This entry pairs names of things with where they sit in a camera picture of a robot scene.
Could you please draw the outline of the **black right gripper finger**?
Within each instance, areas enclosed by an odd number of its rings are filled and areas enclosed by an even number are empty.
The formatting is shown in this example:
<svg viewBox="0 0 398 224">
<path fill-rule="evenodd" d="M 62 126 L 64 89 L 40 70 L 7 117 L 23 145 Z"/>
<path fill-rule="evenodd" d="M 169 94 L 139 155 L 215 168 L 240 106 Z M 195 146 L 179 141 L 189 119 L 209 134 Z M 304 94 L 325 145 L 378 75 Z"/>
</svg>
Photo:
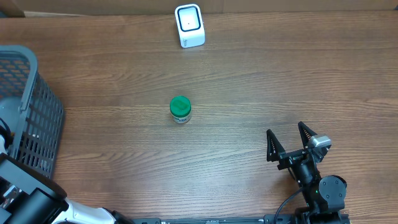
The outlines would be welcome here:
<svg viewBox="0 0 398 224">
<path fill-rule="evenodd" d="M 267 132 L 267 162 L 275 162 L 280 159 L 280 156 L 285 154 L 285 149 L 282 147 L 275 134 L 268 129 Z"/>
<path fill-rule="evenodd" d="M 303 147 L 313 147 L 311 138 L 316 136 L 317 133 L 311 130 L 304 122 L 300 121 L 298 123 L 298 130 L 300 132 L 300 137 L 302 140 Z"/>
</svg>

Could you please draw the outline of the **green lid jar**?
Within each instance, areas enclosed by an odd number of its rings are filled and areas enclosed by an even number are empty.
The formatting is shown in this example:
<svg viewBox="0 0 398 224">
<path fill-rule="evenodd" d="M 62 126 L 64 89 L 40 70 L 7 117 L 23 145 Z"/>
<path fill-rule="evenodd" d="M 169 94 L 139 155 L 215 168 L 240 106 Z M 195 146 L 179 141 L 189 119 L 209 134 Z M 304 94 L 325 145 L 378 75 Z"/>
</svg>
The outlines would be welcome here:
<svg viewBox="0 0 398 224">
<path fill-rule="evenodd" d="M 170 112 L 176 123 L 187 123 L 191 118 L 192 105 L 185 96 L 176 96 L 170 101 Z"/>
</svg>

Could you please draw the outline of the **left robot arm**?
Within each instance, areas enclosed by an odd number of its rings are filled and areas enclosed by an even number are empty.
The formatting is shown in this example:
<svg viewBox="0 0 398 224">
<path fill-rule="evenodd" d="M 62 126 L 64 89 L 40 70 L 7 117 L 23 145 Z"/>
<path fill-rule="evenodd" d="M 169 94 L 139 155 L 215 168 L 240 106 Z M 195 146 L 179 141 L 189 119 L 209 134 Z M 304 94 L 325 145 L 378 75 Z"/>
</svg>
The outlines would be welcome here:
<svg viewBox="0 0 398 224">
<path fill-rule="evenodd" d="M 290 223 L 287 215 L 185 221 L 130 219 L 115 210 L 88 207 L 70 200 L 54 181 L 10 157 L 8 147 L 13 140 L 9 126 L 1 120 L 1 223 Z"/>
</svg>

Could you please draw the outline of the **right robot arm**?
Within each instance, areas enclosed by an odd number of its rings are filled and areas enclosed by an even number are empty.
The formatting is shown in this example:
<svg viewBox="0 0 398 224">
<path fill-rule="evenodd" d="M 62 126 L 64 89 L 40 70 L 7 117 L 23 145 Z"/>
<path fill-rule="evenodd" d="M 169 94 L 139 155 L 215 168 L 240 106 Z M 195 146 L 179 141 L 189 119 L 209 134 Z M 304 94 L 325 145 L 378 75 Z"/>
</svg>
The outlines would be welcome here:
<svg viewBox="0 0 398 224">
<path fill-rule="evenodd" d="M 303 148 L 285 152 L 279 142 L 275 143 L 275 160 L 279 170 L 288 169 L 299 189 L 287 198 L 274 215 L 279 218 L 283 207 L 296 195 L 302 194 L 305 207 L 298 208 L 291 215 L 291 223 L 349 223 L 349 217 L 341 214 L 345 208 L 346 181 L 338 175 L 322 177 L 317 168 L 331 148 L 331 139 L 317 134 L 303 122 L 298 123 Z"/>
</svg>

